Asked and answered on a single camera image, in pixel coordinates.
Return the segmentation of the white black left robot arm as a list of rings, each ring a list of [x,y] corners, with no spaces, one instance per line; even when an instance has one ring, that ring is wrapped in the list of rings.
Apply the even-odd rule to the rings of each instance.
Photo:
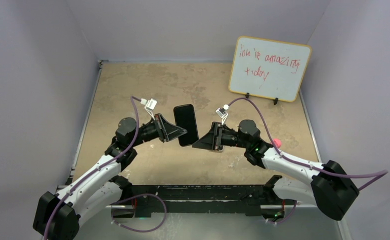
[[[47,191],[40,197],[33,229],[45,240],[71,240],[106,206],[136,203],[132,183],[120,176],[137,156],[134,147],[154,139],[169,142],[186,133],[160,113],[142,125],[137,118],[123,118],[111,145],[92,168],[57,193]]]

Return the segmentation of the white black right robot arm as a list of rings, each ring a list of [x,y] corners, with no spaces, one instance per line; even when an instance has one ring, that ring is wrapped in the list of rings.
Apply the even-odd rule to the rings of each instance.
[[[250,164],[285,174],[263,190],[267,202],[288,199],[315,205],[327,217],[340,221],[360,193],[353,181],[344,177],[346,172],[340,164],[308,161],[277,151],[260,134],[253,120],[242,120],[237,130],[213,122],[192,147],[210,151],[220,151],[224,146],[243,148]]]

